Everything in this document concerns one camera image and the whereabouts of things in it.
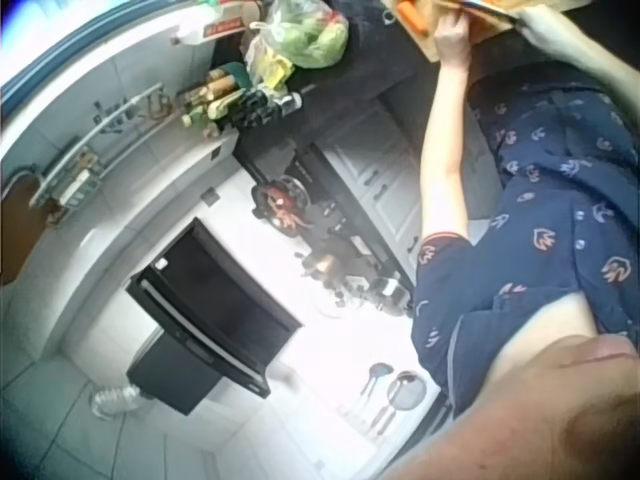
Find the patterned dress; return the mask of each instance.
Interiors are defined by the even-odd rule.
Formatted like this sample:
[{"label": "patterned dress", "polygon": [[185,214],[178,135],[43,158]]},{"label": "patterned dress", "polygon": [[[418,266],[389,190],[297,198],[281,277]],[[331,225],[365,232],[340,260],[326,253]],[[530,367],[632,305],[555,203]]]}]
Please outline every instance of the patterned dress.
[{"label": "patterned dress", "polygon": [[638,154],[622,113],[558,63],[483,79],[469,102],[505,190],[475,247],[423,241],[412,331],[456,415],[513,335],[569,293],[585,294],[600,333],[640,340]]}]

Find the white cabinet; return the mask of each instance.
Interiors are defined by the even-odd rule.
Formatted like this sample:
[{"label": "white cabinet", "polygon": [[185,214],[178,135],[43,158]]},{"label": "white cabinet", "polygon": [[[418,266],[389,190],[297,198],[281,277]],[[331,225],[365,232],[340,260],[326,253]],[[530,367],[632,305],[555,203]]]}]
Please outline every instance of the white cabinet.
[{"label": "white cabinet", "polygon": [[339,121],[317,143],[415,281],[419,167],[394,120],[374,101]]}]

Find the woman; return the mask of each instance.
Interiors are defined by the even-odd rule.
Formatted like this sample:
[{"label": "woman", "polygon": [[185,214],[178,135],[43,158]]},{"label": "woman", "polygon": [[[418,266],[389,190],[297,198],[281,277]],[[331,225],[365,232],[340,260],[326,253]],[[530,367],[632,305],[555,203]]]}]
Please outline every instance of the woman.
[{"label": "woman", "polygon": [[436,32],[412,339],[465,413],[388,479],[638,478],[638,157],[608,95],[638,120],[640,75],[547,7],[519,16],[566,64],[471,89],[505,186],[475,247],[460,182],[467,18]]},{"label": "woman", "polygon": [[475,247],[460,181],[468,19],[450,13],[436,32],[412,340],[455,415],[558,339],[639,340],[638,155],[625,114],[639,118],[640,74],[546,6],[519,15],[521,33],[564,63],[471,88],[505,187]]}]

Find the carrot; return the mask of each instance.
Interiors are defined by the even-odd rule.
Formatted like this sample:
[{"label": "carrot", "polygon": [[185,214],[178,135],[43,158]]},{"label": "carrot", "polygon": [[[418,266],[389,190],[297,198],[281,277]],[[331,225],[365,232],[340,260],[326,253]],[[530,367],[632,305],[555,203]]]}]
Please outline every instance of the carrot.
[{"label": "carrot", "polygon": [[420,12],[409,1],[402,1],[396,7],[398,14],[409,24],[411,29],[420,35],[426,36],[429,33],[427,21],[420,15]]}]

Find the cabinet handle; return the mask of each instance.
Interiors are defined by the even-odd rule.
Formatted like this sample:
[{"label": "cabinet handle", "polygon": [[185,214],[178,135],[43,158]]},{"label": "cabinet handle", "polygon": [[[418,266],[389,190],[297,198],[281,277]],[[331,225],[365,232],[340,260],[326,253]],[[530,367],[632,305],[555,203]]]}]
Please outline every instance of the cabinet handle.
[{"label": "cabinet handle", "polygon": [[386,193],[386,191],[389,189],[389,185],[387,185],[386,183],[380,188],[380,191],[378,193],[376,193],[373,196],[373,200],[374,201],[378,201],[382,198],[382,196]]},{"label": "cabinet handle", "polygon": [[418,245],[418,240],[420,240],[418,237],[413,237],[413,243],[409,248],[407,248],[407,253],[413,252],[413,249],[416,248],[416,245]]},{"label": "cabinet handle", "polygon": [[375,180],[375,178],[378,176],[379,173],[380,172],[378,170],[374,170],[373,173],[371,174],[371,176],[364,181],[364,186],[365,187],[370,186],[373,183],[373,181]]}]

